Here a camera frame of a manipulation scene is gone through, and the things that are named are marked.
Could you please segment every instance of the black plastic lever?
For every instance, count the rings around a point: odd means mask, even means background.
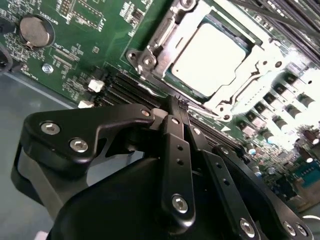
[[[99,139],[106,138],[110,146],[120,130],[149,127],[154,120],[141,104],[39,112],[25,119],[20,144],[36,162],[77,178],[97,156]]]
[[[184,140],[180,116],[167,115],[162,122],[162,132],[162,223],[171,233],[181,234],[196,220],[190,146]]]
[[[236,155],[224,145],[213,149],[234,179],[242,199],[250,206],[252,217],[259,221],[269,239],[313,240],[305,223],[258,178]]]
[[[201,169],[211,180],[212,190],[218,194],[232,231],[229,233],[230,237],[239,240],[260,240],[258,229],[222,158],[210,151],[206,138],[199,129],[190,126],[187,127],[187,133],[191,149],[194,150],[192,159],[202,162]]]

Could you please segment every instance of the motherboard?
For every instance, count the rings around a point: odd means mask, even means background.
[[[303,211],[320,201],[320,47],[254,7],[289,20],[299,9],[316,30],[320,8],[312,0],[231,2],[4,0],[0,29],[12,31],[0,43],[22,74],[79,108],[154,108],[176,96],[209,143],[239,149]]]

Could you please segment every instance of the white connector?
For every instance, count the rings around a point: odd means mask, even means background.
[[[88,88],[96,93],[99,93],[104,85],[105,83],[103,81],[91,79]]]
[[[78,108],[80,109],[89,109],[89,108],[93,108],[95,106],[95,104],[91,101],[80,101],[79,102],[79,105],[78,105]]]

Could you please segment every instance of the screw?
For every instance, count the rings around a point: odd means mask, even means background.
[[[149,117],[149,116],[150,116],[150,113],[147,112],[146,110],[142,110],[141,113],[142,113],[143,115],[145,115],[146,117]]]
[[[284,229],[291,235],[291,236],[295,236],[297,235],[296,231],[294,230],[294,228],[286,221],[283,222],[283,226]]]
[[[197,135],[200,135],[200,134],[201,134],[201,131],[200,131],[198,128],[194,128],[193,131],[194,131]]]
[[[48,63],[43,64],[42,71],[46,74],[52,74],[54,72],[54,67]]]
[[[60,127],[53,122],[45,122],[41,125],[41,130],[48,135],[56,135],[60,132]]]
[[[180,0],[180,4],[185,9],[189,9],[194,4],[194,0]]]
[[[172,205],[181,214],[185,214],[188,211],[188,204],[181,196],[174,196],[172,198]]]
[[[225,149],[224,147],[221,148],[222,152],[224,152],[225,154],[229,154],[228,150]]]
[[[77,153],[84,153],[88,150],[88,144],[84,140],[76,138],[70,142],[70,148]]]
[[[308,236],[307,231],[300,225],[300,224],[296,224],[296,227],[298,228],[299,232],[303,235],[303,236]]]
[[[245,234],[248,235],[249,238],[254,238],[255,237],[255,230],[254,228],[251,226],[251,224],[245,220],[244,218],[240,219],[240,227],[242,228],[242,230],[245,232]]]
[[[143,63],[147,67],[153,67],[154,65],[156,65],[156,59],[152,55],[147,55],[144,57]]]
[[[174,122],[175,124],[179,124],[179,121],[178,121],[178,119],[176,119],[176,118],[172,118],[172,122]]]

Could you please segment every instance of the small electronic component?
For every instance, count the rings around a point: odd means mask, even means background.
[[[263,99],[273,108],[280,110],[283,108],[283,104],[270,92],[268,92]]]
[[[269,167],[266,171],[269,175],[276,174],[276,169],[274,167]]]
[[[255,155],[257,153],[254,145],[252,143],[248,143],[245,145],[246,151],[250,155]]]
[[[245,116],[249,120],[249,122],[256,126],[258,129],[261,129],[266,125],[266,122],[258,117],[253,111],[249,111]]]
[[[282,151],[282,152],[280,152],[280,153],[278,154],[278,157],[281,158],[281,159],[284,159],[284,158],[286,158],[287,156],[288,156],[288,154],[285,153],[284,151]]]
[[[287,133],[290,130],[290,126],[288,123],[283,119],[277,119],[274,121],[274,123],[277,125],[277,127],[283,132]]]
[[[300,103],[302,103],[306,108],[308,108],[308,109],[317,109],[317,103],[316,103],[316,101],[315,100],[313,100],[311,97],[309,97],[309,96],[306,96],[306,95],[304,95],[304,96],[302,96],[301,98],[300,98]]]
[[[303,147],[299,147],[298,152],[302,159],[307,163],[311,163],[314,160],[313,157]]]
[[[28,15],[19,23],[21,41],[30,49],[36,50],[52,45],[55,30],[51,23],[40,15]]]
[[[303,116],[302,112],[297,109],[295,106],[289,106],[287,108],[287,112],[293,117],[295,120],[300,120]]]
[[[286,100],[291,100],[295,97],[295,95],[281,83],[276,84],[273,89],[277,94],[281,95]]]
[[[319,139],[317,138],[317,136],[315,134],[313,134],[311,131],[309,130],[305,130],[303,131],[303,135],[305,136],[305,138],[312,143],[313,145],[316,145],[319,143]]]
[[[301,81],[296,75],[293,75],[292,73],[288,73],[284,80],[293,86],[295,89],[302,89],[306,84]]]
[[[137,21],[140,22],[140,20],[143,18],[144,13],[140,9],[135,9],[132,13],[132,17]]]
[[[91,79],[88,88],[96,93],[99,93],[105,86],[105,83],[101,80]]]
[[[262,102],[258,102],[254,106],[254,108],[259,114],[261,114],[266,119],[271,119],[274,115],[274,113],[271,110],[269,110]]]
[[[265,138],[268,144],[275,144],[276,137],[270,131],[265,131],[262,136]]]
[[[78,108],[89,109],[89,108],[93,108],[94,106],[95,106],[95,104],[93,102],[82,100],[79,102]]]
[[[238,127],[244,134],[248,135],[249,137],[253,136],[256,133],[256,131],[252,127],[248,126],[245,121],[241,121],[238,124]]]
[[[251,171],[257,176],[257,177],[261,177],[262,173],[259,169],[259,167],[257,165],[253,165],[250,167]]]

